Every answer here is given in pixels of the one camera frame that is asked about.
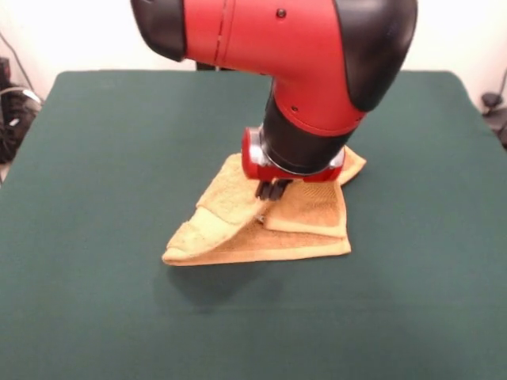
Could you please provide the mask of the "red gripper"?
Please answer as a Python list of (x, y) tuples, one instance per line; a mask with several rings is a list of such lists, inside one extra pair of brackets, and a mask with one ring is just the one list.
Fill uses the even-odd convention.
[(248, 127), (242, 135), (242, 170), (250, 180), (260, 181), (255, 196), (260, 200), (280, 200), (293, 180), (307, 183), (335, 181), (345, 164), (345, 147), (324, 170), (311, 175), (295, 174), (276, 166), (262, 147), (262, 127)]

